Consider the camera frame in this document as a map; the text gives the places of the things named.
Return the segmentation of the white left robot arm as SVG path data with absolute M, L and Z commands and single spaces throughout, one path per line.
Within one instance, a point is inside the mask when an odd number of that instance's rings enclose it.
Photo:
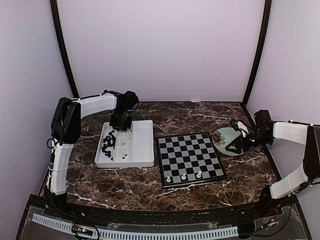
M 59 99 L 51 122 L 51 138 L 47 147 L 51 149 L 46 189 L 51 195 L 67 192 L 67 171 L 70 155 L 81 135 L 82 118 L 92 114 L 112 111 L 109 125 L 116 131 L 127 131 L 132 126 L 129 113 L 139 104 L 136 93 L 119 93 L 105 90 L 101 94 L 84 98 Z

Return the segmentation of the black and grey chessboard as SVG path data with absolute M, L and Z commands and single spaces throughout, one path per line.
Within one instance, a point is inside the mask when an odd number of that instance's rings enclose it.
M 208 132 L 161 136 L 156 138 L 162 187 L 182 188 L 213 183 L 228 178 Z M 197 178 L 202 171 L 202 178 Z

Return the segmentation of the white chess king piece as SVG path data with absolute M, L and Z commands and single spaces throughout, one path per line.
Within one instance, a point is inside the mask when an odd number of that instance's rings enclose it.
M 196 177 L 198 178 L 198 179 L 200 179 L 200 178 L 202 178 L 202 171 L 201 170 L 199 170 L 198 171 L 198 173 L 196 174 Z

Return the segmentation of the white chess pawn piece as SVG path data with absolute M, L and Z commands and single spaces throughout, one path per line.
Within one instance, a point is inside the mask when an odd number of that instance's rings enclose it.
M 185 180 L 187 179 L 187 176 L 186 176 L 185 173 L 182 174 L 181 179 L 182 179 L 183 181 L 185 181 Z

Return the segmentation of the white plastic parts tray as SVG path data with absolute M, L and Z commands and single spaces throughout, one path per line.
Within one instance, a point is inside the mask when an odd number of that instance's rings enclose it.
M 99 168 L 149 168 L 155 165 L 152 120 L 136 120 L 131 128 L 115 130 L 103 124 L 95 164 Z

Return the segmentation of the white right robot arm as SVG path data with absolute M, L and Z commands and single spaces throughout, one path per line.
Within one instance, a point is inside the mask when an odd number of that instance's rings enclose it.
M 241 121 L 219 129 L 218 150 L 232 157 L 250 149 L 272 144 L 271 153 L 280 168 L 281 180 L 267 186 L 255 213 L 266 217 L 275 208 L 275 200 L 295 195 L 308 186 L 318 184 L 320 177 L 320 126 L 295 121 L 262 120 L 255 131 Z

